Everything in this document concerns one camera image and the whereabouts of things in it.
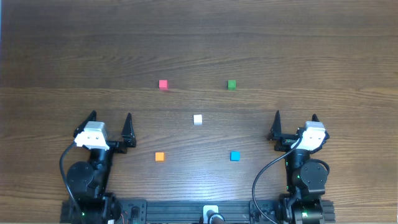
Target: wood grain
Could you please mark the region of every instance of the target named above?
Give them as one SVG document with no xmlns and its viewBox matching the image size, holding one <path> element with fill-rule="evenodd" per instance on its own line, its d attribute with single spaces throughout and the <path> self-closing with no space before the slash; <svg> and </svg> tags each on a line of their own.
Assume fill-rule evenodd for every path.
<svg viewBox="0 0 398 224">
<path fill-rule="evenodd" d="M 294 133 L 316 113 L 331 139 L 314 157 L 338 222 L 396 222 L 398 2 L 394 0 L 3 0 L 0 222 L 57 222 L 58 160 L 90 113 L 138 145 L 109 190 L 148 200 L 250 200 L 273 158 L 276 110 Z M 157 89 L 168 79 L 170 91 Z M 237 80 L 236 91 L 226 81 Z M 192 115 L 203 125 L 193 126 Z M 164 151 L 166 161 L 154 162 Z M 241 151 L 230 162 L 229 152 Z M 72 150 L 65 167 L 88 152 Z M 283 164 L 257 185 L 285 189 Z"/>
</svg>

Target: white cube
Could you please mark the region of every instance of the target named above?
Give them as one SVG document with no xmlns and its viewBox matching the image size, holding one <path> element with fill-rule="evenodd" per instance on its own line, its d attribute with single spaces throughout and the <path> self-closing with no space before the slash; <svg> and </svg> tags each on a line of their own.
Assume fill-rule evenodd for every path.
<svg viewBox="0 0 398 224">
<path fill-rule="evenodd" d="M 193 115 L 193 124 L 194 125 L 201 125 L 201 114 Z"/>
</svg>

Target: pink cube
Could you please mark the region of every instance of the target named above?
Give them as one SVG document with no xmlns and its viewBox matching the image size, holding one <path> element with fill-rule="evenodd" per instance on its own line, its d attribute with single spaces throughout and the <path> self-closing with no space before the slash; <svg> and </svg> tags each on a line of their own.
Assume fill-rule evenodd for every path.
<svg viewBox="0 0 398 224">
<path fill-rule="evenodd" d="M 159 89 L 169 90 L 169 84 L 167 83 L 167 80 L 159 80 Z"/>
</svg>

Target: cube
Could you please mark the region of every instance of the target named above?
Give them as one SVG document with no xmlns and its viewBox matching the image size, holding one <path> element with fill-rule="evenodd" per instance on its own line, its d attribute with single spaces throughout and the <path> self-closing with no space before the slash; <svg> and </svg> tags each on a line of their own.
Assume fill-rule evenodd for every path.
<svg viewBox="0 0 398 224">
<path fill-rule="evenodd" d="M 169 83 L 167 82 L 167 80 L 159 80 L 159 89 L 169 90 Z"/>
<path fill-rule="evenodd" d="M 155 152 L 155 161 L 163 162 L 164 161 L 164 152 Z"/>
<path fill-rule="evenodd" d="M 201 125 L 201 114 L 193 115 L 193 124 Z"/>
<path fill-rule="evenodd" d="M 241 159 L 241 153 L 237 151 L 231 152 L 231 161 L 239 161 Z"/>
<path fill-rule="evenodd" d="M 236 80 L 228 80 L 228 90 L 236 90 Z"/>
</svg>

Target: black cable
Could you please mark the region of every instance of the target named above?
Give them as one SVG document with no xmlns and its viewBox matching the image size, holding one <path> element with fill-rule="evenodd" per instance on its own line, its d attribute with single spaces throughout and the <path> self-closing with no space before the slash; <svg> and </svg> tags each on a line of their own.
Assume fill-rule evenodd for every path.
<svg viewBox="0 0 398 224">
<path fill-rule="evenodd" d="M 308 162 L 317 162 L 317 163 L 322 164 L 326 168 L 326 170 L 328 171 L 328 175 L 329 175 L 330 167 L 329 167 L 329 165 L 326 162 L 324 162 L 324 161 L 322 161 L 320 159 L 309 159 L 305 163 L 308 163 Z"/>
<path fill-rule="evenodd" d="M 77 204 L 77 201 L 76 201 L 76 199 L 74 198 L 74 196 L 73 196 L 73 194 L 72 194 L 72 191 L 70 190 L 69 185 L 67 184 L 67 183 L 68 183 L 68 180 L 67 180 L 67 177 L 66 177 L 66 175 L 65 175 L 65 171 L 63 171 L 63 158 L 68 154 L 69 150 L 70 150 L 71 148 L 73 148 L 74 146 L 76 146 L 76 143 L 73 141 L 73 142 L 70 144 L 70 146 L 68 146 L 68 147 L 65 149 L 65 151 L 62 153 L 61 158 L 60 158 L 60 171 L 61 171 L 63 183 L 64 183 L 65 186 L 67 187 L 69 196 L 70 196 L 70 198 L 71 198 L 71 200 L 72 200 L 74 206 L 76 207 L 76 211 L 77 211 L 78 216 L 80 217 L 80 221 L 81 221 L 82 224 L 86 224 L 86 222 L 84 221 L 84 218 L 82 217 L 82 212 L 81 212 L 81 209 L 80 209 L 80 207 L 79 207 L 79 204 Z"/>
<path fill-rule="evenodd" d="M 260 172 L 257 174 L 256 178 L 254 179 L 253 187 L 252 187 L 252 189 L 251 189 L 251 196 L 252 196 L 252 198 L 253 198 L 254 205 L 255 205 L 256 208 L 259 210 L 259 212 L 261 213 L 261 215 L 263 215 L 264 217 L 266 217 L 266 218 L 267 218 L 270 222 L 272 222 L 273 224 L 278 224 L 278 223 L 275 222 L 274 220 L 272 220 L 271 218 L 269 218 L 264 212 L 262 212 L 261 209 L 260 209 L 260 207 L 259 207 L 259 205 L 257 204 L 256 196 L 254 195 L 254 191 L 255 191 L 255 189 L 256 189 L 256 183 L 257 183 L 257 181 L 259 180 L 261 174 L 262 174 L 264 171 L 266 171 L 266 169 L 268 169 L 270 166 L 274 165 L 276 162 L 280 161 L 281 159 L 285 158 L 285 157 L 288 156 L 290 153 L 292 153 L 293 151 L 295 151 L 296 148 L 297 148 L 297 147 L 299 146 L 299 144 L 301 143 L 301 140 L 302 140 L 302 139 L 299 138 L 298 141 L 297 141 L 297 143 L 296 143 L 296 145 L 295 145 L 289 152 L 286 152 L 284 155 L 282 155 L 282 156 L 278 157 L 277 159 L 274 159 L 272 162 L 268 163 L 264 168 L 262 168 L 262 169 L 260 170 Z"/>
</svg>

